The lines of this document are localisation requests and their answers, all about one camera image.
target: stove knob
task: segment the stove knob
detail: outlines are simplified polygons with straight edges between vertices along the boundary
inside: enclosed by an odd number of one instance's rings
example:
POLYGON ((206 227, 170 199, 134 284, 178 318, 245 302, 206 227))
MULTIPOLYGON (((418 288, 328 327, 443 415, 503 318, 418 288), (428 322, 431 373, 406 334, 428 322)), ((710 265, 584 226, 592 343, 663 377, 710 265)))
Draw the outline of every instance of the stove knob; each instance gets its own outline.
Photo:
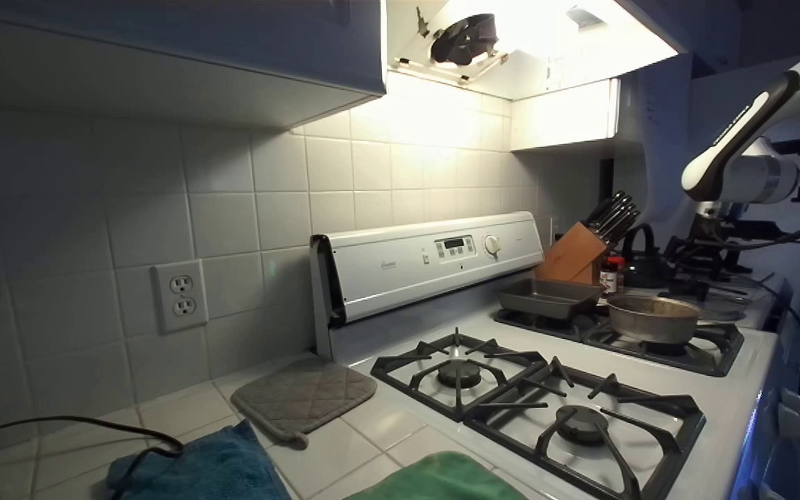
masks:
POLYGON ((500 259, 500 249, 503 249, 500 236, 489 233, 489 236, 484 240, 484 249, 487 249, 492 259, 500 259))

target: wooden knife block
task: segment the wooden knife block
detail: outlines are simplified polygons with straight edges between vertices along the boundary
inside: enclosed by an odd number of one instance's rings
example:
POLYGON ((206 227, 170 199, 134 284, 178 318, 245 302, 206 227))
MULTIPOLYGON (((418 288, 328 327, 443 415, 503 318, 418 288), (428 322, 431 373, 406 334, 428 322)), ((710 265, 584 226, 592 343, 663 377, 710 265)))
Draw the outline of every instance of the wooden knife block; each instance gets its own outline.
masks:
POLYGON ((605 244, 580 223, 575 223, 537 266, 537 280, 593 284, 596 262, 605 244))

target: outlet cover plate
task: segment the outlet cover plate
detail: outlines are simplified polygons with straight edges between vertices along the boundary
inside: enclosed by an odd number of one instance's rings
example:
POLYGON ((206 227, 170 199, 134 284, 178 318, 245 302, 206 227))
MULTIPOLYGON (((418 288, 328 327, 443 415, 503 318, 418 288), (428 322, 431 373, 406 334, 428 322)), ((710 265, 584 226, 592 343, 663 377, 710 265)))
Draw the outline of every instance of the outlet cover plate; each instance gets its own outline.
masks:
POLYGON ((171 262, 153 266, 153 288, 160 334, 207 322, 203 262, 171 262))

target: tile wall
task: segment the tile wall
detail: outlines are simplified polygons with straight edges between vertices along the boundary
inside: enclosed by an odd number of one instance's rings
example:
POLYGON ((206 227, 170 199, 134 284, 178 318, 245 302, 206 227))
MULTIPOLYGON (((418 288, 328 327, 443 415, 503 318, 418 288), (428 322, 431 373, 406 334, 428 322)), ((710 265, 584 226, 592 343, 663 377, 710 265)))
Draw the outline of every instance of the tile wall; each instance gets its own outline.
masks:
POLYGON ((537 206, 543 223, 549 176, 505 138, 503 99, 409 79, 288 134, 0 112, 0 423, 309 351, 313 230, 537 206), (182 259, 212 322, 160 334, 149 266, 182 259))

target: cabinet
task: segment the cabinet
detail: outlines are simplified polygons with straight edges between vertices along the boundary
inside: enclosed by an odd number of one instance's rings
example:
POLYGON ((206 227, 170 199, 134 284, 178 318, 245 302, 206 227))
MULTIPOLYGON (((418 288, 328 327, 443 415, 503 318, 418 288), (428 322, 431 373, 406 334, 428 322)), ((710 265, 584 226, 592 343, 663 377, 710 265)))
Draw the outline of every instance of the cabinet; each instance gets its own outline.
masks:
POLYGON ((635 154, 639 90, 618 79, 512 104, 512 149, 635 154))
POLYGON ((288 127, 384 94, 377 0, 0 0, 0 106, 288 127))

